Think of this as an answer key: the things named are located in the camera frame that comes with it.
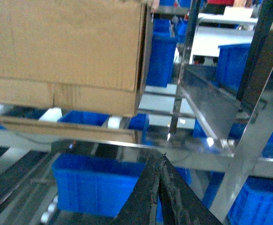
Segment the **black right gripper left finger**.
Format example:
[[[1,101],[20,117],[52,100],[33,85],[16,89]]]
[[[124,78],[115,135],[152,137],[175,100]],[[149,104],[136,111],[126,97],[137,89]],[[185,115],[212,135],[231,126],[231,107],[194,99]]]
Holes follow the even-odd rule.
[[[151,156],[113,225],[155,225],[158,206],[160,157]]]

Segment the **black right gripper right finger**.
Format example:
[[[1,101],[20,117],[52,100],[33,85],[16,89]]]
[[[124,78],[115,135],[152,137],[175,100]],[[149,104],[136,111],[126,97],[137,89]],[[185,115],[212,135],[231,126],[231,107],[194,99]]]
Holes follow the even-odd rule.
[[[200,201],[166,156],[159,163],[159,200],[165,225],[222,224]]]

